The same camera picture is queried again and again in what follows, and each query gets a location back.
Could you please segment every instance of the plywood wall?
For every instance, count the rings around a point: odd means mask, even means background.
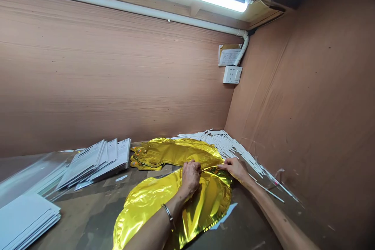
[[[0,0],[1,157],[224,128],[241,38],[69,0]]]
[[[375,0],[307,0],[251,37],[226,124],[347,249],[375,220],[374,36]]]

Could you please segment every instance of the stack of paper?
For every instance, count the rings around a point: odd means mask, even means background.
[[[129,151],[130,139],[96,143],[74,156],[57,189],[75,184],[78,184],[76,189],[79,189],[126,169]]]
[[[19,196],[0,209],[0,249],[26,249],[60,219],[59,211],[38,194]]]

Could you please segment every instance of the yellow foil balloon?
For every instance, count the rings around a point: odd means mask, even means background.
[[[182,169],[164,178],[148,178],[138,184],[126,198],[113,232],[113,250],[122,250],[133,235],[151,218],[161,204],[169,201],[182,182]],[[214,226],[227,212],[232,190],[232,178],[225,171],[209,168],[202,172],[200,188],[175,218],[176,230],[164,249],[182,249],[200,232]]]
[[[183,166],[186,161],[201,163],[202,169],[223,163],[214,145],[194,139],[156,138],[136,148],[138,162],[149,167],[161,164]]]

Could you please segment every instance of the power outlet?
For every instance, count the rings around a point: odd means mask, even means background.
[[[242,66],[226,66],[223,83],[238,84],[241,72]]]

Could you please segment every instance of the silver bangle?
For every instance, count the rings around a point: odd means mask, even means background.
[[[172,214],[169,211],[168,207],[165,206],[165,204],[162,204],[162,206],[164,207],[165,211],[167,212],[167,215],[169,217],[169,221],[171,222],[171,225],[172,225],[172,231],[174,231],[176,229],[176,226],[175,226],[175,222],[173,221]]]

